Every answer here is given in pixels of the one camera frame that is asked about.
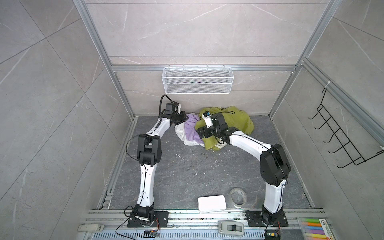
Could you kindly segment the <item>purple cloth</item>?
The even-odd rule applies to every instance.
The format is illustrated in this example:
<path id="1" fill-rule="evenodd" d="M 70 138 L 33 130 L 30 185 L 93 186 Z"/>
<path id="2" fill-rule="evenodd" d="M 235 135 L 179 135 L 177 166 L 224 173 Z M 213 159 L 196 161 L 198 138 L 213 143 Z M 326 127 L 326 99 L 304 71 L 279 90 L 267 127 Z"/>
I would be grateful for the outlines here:
<path id="1" fill-rule="evenodd" d="M 195 114 L 187 114 L 188 119 L 184 122 L 184 130 L 186 139 L 183 140 L 184 144 L 187 146 L 202 146 L 205 147 L 205 144 L 199 134 L 197 133 L 195 126 L 200 120 L 200 117 Z"/>

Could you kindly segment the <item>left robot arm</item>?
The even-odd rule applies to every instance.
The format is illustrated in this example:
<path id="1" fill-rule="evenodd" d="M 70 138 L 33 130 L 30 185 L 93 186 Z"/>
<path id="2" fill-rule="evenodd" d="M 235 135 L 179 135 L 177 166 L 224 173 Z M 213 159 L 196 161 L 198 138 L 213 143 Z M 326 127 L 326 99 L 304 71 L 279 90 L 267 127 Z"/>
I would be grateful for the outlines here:
<path id="1" fill-rule="evenodd" d="M 141 184 L 133 216 L 145 226 L 151 225 L 155 220 L 154 185 L 156 169 L 162 157 L 161 138 L 172 124 L 179 125 L 186 120 L 187 115 L 181 111 L 178 102 L 167 103 L 151 130 L 138 136 L 137 161 L 141 169 Z"/>

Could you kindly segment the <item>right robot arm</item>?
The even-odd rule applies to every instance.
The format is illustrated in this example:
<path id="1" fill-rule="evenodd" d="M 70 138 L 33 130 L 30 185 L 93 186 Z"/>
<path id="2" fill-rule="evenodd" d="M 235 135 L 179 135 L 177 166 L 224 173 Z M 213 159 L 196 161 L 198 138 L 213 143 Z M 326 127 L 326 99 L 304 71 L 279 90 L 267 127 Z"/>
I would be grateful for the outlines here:
<path id="1" fill-rule="evenodd" d="M 262 205 L 261 219 L 266 226 L 274 225 L 283 215 L 283 193 L 291 171 L 284 148 L 258 141 L 235 127 L 229 127 L 223 114 L 203 112 L 206 125 L 198 128 L 201 138 L 215 137 L 219 143 L 238 147 L 254 156 L 261 163 L 260 173 L 266 182 L 265 200 Z"/>

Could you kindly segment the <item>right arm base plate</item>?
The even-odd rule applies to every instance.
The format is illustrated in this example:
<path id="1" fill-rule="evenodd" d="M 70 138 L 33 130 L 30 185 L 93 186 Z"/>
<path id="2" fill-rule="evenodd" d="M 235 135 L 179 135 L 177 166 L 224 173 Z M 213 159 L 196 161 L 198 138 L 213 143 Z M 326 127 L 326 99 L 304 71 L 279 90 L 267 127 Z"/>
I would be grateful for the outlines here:
<path id="1" fill-rule="evenodd" d="M 245 217 L 249 227 L 288 227 L 287 217 L 281 209 L 275 214 L 271 214 L 267 210 L 262 211 L 245 211 Z"/>

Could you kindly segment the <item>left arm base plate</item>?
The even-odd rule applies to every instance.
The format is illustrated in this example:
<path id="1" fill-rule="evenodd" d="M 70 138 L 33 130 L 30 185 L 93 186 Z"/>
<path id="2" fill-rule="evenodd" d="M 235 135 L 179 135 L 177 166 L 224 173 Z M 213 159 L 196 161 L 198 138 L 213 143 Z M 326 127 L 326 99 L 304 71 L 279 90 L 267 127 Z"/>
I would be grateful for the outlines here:
<path id="1" fill-rule="evenodd" d="M 154 220 L 150 223 L 144 220 L 140 220 L 138 217 L 129 217 L 127 227 L 128 228 L 166 228 L 169 221 L 169 212 L 167 211 L 155 211 Z"/>

